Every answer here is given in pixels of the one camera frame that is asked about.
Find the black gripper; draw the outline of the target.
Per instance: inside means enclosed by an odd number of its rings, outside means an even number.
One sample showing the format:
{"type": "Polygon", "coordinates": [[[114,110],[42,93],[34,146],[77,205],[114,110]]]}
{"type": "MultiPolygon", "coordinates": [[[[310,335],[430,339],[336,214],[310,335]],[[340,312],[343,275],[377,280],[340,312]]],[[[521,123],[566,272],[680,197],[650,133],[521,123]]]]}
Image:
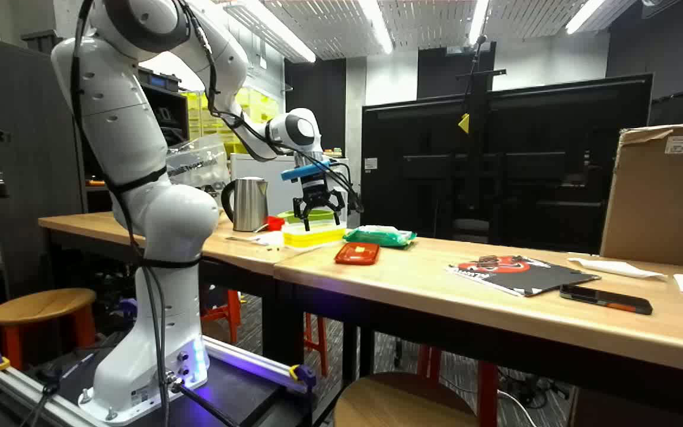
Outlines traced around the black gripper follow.
{"type": "Polygon", "coordinates": [[[314,173],[301,177],[301,197],[291,200],[294,215],[298,220],[308,220],[308,205],[327,205],[333,208],[335,222],[341,222],[343,197],[341,191],[333,191],[324,173],[314,173]]]}

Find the robot base platform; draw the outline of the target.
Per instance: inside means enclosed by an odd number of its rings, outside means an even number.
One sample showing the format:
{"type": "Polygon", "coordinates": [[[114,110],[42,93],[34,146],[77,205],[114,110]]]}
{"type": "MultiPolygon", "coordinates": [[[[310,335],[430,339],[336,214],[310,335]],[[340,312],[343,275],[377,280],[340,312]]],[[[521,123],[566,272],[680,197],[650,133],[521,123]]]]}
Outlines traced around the robot base platform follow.
{"type": "Polygon", "coordinates": [[[100,391],[84,385],[106,358],[109,343],[94,343],[37,381],[0,354],[0,394],[24,411],[26,427],[256,427],[283,399],[298,424],[310,420],[310,368],[285,365],[228,342],[207,336],[201,356],[175,352],[164,373],[151,373],[146,386],[131,391],[126,411],[104,406],[100,391]]]}

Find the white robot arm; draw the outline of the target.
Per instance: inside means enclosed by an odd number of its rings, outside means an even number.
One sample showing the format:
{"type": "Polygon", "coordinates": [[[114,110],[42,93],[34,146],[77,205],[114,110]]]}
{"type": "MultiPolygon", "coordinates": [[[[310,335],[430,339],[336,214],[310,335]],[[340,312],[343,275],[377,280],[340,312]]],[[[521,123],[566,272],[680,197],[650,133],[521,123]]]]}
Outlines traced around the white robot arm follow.
{"type": "Polygon", "coordinates": [[[317,207],[340,212],[316,113],[289,110],[256,125],[238,104],[247,55],[201,0],[84,0],[77,34],[49,60],[131,235],[137,317],[101,358],[81,409],[109,424],[131,424],[208,380],[199,321],[199,257],[219,220],[212,194],[168,175],[168,143],[137,78],[162,53],[180,57],[207,86],[208,111],[258,162],[289,151],[298,165],[298,219],[317,207]]]}

